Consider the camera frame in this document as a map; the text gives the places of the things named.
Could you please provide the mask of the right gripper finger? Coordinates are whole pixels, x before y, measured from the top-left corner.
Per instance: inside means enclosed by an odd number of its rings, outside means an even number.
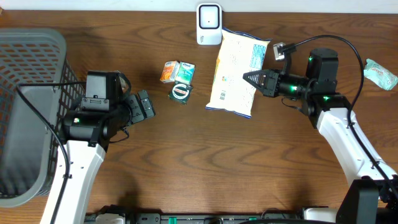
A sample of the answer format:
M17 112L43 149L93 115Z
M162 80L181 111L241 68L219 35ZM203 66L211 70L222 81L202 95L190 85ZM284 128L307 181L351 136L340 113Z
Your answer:
M243 76L243 79L261 93L264 93L264 91L266 90L266 76Z
M251 72L244 73L243 77L244 78L247 78L247 77L263 77L266 74L267 74L266 70L256 70L256 71L251 71Z

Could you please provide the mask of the yellow snack bag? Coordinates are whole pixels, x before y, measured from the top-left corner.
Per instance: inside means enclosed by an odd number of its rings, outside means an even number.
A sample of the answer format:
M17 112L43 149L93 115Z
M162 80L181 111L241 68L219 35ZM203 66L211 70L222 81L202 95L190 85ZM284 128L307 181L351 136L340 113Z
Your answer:
M225 27L221 33L210 102L205 108L250 118L256 89L243 79L243 75L262 69L271 40Z

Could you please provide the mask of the round tape roll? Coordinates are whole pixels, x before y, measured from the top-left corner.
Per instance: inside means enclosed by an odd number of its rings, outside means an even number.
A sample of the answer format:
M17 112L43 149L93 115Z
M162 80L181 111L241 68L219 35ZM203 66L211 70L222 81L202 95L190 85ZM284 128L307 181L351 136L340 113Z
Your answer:
M190 98L193 87L181 82L175 82L172 90L169 93L169 98L180 104L186 105Z

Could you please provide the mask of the orange small carton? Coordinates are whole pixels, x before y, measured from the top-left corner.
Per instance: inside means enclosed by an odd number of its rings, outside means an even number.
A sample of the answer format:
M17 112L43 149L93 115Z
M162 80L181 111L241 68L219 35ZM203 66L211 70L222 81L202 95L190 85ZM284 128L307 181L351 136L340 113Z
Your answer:
M179 68L180 68L180 62L176 60L166 62L162 74L160 76L160 81L162 83L174 82L178 74Z

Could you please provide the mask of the teal small carton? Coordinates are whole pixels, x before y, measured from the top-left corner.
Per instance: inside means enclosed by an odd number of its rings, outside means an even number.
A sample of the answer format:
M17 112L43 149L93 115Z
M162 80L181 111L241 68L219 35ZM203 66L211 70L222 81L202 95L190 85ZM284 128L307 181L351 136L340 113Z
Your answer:
M180 67L175 77L176 82L190 85L195 72L195 65L187 62L180 62Z

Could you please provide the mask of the mint green pack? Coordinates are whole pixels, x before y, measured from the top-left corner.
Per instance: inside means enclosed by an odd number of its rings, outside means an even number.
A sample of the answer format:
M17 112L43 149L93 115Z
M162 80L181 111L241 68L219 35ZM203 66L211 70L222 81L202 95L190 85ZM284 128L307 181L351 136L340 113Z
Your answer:
M387 91L392 90L397 85L397 76L370 58L366 59L364 77Z

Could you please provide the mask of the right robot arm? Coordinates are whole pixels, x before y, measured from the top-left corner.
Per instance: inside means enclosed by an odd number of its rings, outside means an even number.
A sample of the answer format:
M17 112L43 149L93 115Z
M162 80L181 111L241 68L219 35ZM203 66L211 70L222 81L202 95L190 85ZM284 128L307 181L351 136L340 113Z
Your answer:
M290 52L274 47L284 60L281 70L259 70L243 75L264 96L299 100L298 110L326 139L345 173L350 187L338 209L308 207L306 223L397 223L397 172L376 152L363 131L348 99L336 91L338 54L318 48L310 52L304 77L291 75Z

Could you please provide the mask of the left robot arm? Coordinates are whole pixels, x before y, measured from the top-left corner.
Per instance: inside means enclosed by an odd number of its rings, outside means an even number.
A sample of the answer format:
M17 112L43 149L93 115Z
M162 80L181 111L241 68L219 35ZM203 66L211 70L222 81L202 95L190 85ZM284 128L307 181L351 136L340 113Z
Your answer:
M118 71L89 71L86 92L61 120L58 161L41 223L83 223L95 177L118 131L155 116L145 90Z

